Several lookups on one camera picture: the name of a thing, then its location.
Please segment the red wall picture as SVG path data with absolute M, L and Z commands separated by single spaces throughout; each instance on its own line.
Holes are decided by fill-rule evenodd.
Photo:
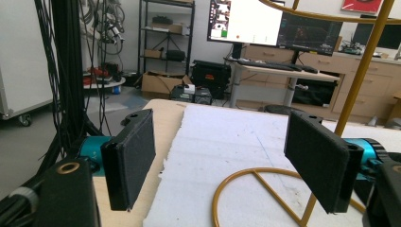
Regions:
M 343 0 L 341 9 L 353 12 L 375 14 L 378 12 L 382 0 Z

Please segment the black monitor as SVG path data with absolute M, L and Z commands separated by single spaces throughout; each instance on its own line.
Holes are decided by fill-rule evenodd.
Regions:
M 352 41 L 366 45 L 373 31 L 373 24 L 357 24 Z M 377 47 L 397 49 L 401 44 L 401 25 L 385 25 Z

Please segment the black metal shelf rack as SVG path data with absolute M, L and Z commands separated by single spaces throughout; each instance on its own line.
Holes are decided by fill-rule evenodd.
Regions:
M 139 0 L 140 73 L 189 74 L 195 11 L 194 0 Z

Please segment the black hard case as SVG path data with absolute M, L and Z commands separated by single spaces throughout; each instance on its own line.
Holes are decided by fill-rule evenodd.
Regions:
M 193 61 L 191 80 L 196 86 L 208 88 L 212 98 L 223 99 L 232 74 L 230 65 L 209 61 Z

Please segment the white height-adjustable desk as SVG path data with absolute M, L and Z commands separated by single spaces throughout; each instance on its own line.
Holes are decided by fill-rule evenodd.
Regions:
M 290 106 L 293 96 L 297 87 L 298 79 L 308 79 L 313 81 L 322 82 L 336 82 L 340 79 L 323 73 L 309 73 L 306 71 L 289 71 L 284 67 L 269 68 L 264 67 L 261 63 L 251 61 L 233 60 L 232 77 L 233 85 L 231 89 L 231 96 L 229 107 L 234 108 L 238 99 L 251 100 L 259 102 L 274 102 L 281 103 L 285 106 Z M 253 76 L 278 77 L 280 79 L 289 79 L 286 88 L 277 87 L 247 87 L 241 89 L 240 82 L 243 80 L 242 73 L 247 72 Z

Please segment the small electronic devices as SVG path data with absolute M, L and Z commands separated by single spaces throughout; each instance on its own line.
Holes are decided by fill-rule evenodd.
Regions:
M 197 88 L 193 84 L 176 85 L 171 94 L 171 100 L 210 105 L 212 95 L 208 88 Z

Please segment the monitor with white screen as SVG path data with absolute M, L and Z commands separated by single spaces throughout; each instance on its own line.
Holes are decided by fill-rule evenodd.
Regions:
M 259 0 L 211 0 L 207 40 L 276 45 L 282 15 Z

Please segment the round white cart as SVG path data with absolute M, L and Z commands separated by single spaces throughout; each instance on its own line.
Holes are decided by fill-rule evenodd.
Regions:
M 113 94 L 121 93 L 121 86 L 126 82 L 117 63 L 105 62 L 98 67 L 90 67 L 83 72 L 85 89 L 110 89 Z

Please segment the black bag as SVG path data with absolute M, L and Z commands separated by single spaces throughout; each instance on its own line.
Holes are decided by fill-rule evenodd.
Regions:
M 292 102 L 328 107 L 337 87 L 336 81 L 298 79 Z

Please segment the black keyboard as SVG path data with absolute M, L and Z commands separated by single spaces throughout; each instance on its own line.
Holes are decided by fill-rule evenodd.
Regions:
M 240 65 L 252 66 L 252 67 L 261 67 L 261 68 L 269 68 L 269 69 L 277 69 L 277 70 L 285 70 L 285 71 L 295 71 L 302 72 L 302 68 L 296 65 L 283 65 L 277 63 L 265 63 L 265 62 L 255 62 L 255 61 L 237 61 Z

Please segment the open cardboard box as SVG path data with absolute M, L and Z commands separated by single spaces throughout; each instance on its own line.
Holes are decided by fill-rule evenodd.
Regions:
M 142 75 L 143 92 L 170 95 L 176 85 L 191 84 L 188 75 L 147 71 Z

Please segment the monitor with dark screen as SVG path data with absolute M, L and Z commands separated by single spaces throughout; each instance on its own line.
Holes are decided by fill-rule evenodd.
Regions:
M 313 19 L 284 12 L 277 45 L 285 49 L 331 56 L 342 22 Z

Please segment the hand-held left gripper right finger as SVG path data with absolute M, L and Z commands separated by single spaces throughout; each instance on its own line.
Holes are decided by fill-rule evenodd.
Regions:
M 305 112 L 291 111 L 284 153 L 326 213 L 346 213 L 364 149 Z

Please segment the white cabinet on casters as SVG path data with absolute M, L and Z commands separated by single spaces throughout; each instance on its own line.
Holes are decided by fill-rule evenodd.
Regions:
M 34 0 L 0 0 L 0 119 L 28 127 L 52 102 Z

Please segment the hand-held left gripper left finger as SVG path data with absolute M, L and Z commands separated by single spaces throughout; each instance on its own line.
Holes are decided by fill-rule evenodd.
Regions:
M 153 110 L 131 113 L 124 129 L 101 146 L 111 209 L 130 211 L 156 156 Z

